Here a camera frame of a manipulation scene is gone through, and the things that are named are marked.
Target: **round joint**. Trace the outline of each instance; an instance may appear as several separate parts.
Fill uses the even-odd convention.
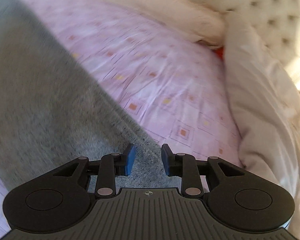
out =
[[[190,196],[196,196],[201,193],[201,190],[196,187],[190,187],[186,189],[186,193]]]
[[[108,187],[102,187],[102,188],[98,189],[98,191],[97,191],[97,193],[101,196],[111,195],[112,192],[113,192],[113,190]]]

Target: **mattress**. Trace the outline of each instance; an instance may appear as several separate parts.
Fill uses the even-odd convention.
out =
[[[99,0],[22,1],[159,145],[242,167],[224,66],[211,50]],[[8,228],[1,211],[6,193],[2,187],[1,234]]]

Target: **beige blanket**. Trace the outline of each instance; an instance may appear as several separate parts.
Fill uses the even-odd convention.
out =
[[[300,94],[255,30],[227,16],[226,86],[242,135],[246,169],[290,192],[296,208],[288,231],[300,239]]]

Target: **gray fabric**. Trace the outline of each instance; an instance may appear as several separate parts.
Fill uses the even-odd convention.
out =
[[[160,147],[118,106],[36,17],[0,0],[0,177],[12,188],[78,156],[98,160],[137,145],[120,187],[177,187]]]

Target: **pillow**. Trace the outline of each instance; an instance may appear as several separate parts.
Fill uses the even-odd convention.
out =
[[[191,42],[220,47],[225,34],[221,15],[189,0],[106,0],[150,16]]]
[[[287,229],[300,239],[300,94],[255,30],[237,13],[226,19],[226,89],[242,136],[239,159],[293,196]]]

